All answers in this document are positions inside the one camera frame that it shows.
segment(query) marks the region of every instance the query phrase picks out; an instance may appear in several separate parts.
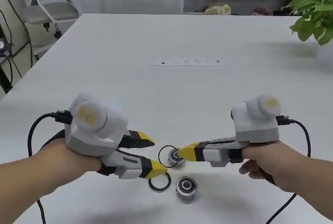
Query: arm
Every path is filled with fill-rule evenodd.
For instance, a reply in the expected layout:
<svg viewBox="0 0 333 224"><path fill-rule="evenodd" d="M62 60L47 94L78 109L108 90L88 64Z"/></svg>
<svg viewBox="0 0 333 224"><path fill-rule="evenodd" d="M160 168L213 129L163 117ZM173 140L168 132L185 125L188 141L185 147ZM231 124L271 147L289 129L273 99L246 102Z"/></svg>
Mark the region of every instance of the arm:
<svg viewBox="0 0 333 224"><path fill-rule="evenodd" d="M39 198L100 168L99 158L70 151L64 139L54 141L32 157L0 165L1 223L13 223Z"/></svg>
<svg viewBox="0 0 333 224"><path fill-rule="evenodd" d="M263 179L260 166L271 174L276 185L286 192L297 193L319 213L333 220L333 163L308 158L282 142L250 146L243 150L250 159L239 172L253 179Z"/></svg>

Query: metal bearing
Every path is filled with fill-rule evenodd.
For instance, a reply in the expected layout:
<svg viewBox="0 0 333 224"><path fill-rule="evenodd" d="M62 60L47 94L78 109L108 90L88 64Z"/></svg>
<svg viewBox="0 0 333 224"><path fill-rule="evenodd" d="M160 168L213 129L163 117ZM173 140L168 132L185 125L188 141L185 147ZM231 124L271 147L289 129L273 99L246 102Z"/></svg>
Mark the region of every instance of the metal bearing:
<svg viewBox="0 0 333 224"><path fill-rule="evenodd" d="M169 151L168 162L173 168L182 168L186 164L186 160L178 156L177 150Z"/></svg>
<svg viewBox="0 0 333 224"><path fill-rule="evenodd" d="M184 201L191 201L197 194L197 183L191 177L181 177L176 182L176 193Z"/></svg>

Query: o-ring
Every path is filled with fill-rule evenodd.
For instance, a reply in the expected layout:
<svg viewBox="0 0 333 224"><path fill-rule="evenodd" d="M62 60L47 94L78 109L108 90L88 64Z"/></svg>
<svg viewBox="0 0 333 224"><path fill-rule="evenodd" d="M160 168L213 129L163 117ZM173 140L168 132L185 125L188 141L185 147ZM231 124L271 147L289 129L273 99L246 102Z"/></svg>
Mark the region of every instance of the o-ring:
<svg viewBox="0 0 333 224"><path fill-rule="evenodd" d="M170 185L171 185L171 176L169 175L168 172L166 172L164 175L165 175L165 176L167 177L167 179L168 179L168 183L167 183L167 185L166 185L165 187L160 188L160 189L157 188L157 187L155 187L155 186L151 183L151 179L148 180L149 187L150 187L152 190L154 190L154 191L156 191L156 192L159 192L159 193L161 193L161 192L167 190L167 189L170 187Z"/></svg>
<svg viewBox="0 0 333 224"><path fill-rule="evenodd" d="M164 165L164 164L161 162L160 155L161 155L162 150L165 149L166 147L171 147L171 148L174 148L176 151L178 151L178 149L177 149L175 146L172 146L172 145L166 145L166 146L162 147L162 148L160 149L160 151L158 152L158 161L160 162L160 164L162 164L163 166L165 166L165 168L174 168L175 166L177 166L177 164L178 164L179 161L177 161L173 166L166 166L166 165Z"/></svg>

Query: potted plant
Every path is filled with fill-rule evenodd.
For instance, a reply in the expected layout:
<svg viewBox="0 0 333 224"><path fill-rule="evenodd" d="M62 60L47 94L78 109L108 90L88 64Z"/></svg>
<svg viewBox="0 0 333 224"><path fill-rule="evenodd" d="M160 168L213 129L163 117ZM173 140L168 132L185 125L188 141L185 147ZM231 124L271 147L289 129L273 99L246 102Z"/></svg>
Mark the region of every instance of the potted plant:
<svg viewBox="0 0 333 224"><path fill-rule="evenodd" d="M287 7L292 14L302 15L290 28L305 42L312 35L319 43L318 58L329 58L333 64L333 0L293 0Z"/></svg>

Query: hand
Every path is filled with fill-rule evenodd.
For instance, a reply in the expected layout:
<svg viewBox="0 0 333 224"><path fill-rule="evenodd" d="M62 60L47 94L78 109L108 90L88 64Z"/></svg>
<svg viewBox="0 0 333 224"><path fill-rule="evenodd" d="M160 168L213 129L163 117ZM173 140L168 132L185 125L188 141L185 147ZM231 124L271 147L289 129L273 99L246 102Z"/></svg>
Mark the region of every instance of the hand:
<svg viewBox="0 0 333 224"><path fill-rule="evenodd" d="M259 171L261 167L271 174L276 185L286 192L293 192L294 179L304 162L306 156L293 150L282 142L274 142L260 146L248 146L242 150L244 159L249 159L239 169L242 175L249 174L253 179L264 179Z"/></svg>
<svg viewBox="0 0 333 224"><path fill-rule="evenodd" d="M89 171L98 171L102 162L100 158L77 154L65 146L65 139L58 139L42 148L33 156L38 160L50 178L49 193L68 184Z"/></svg>

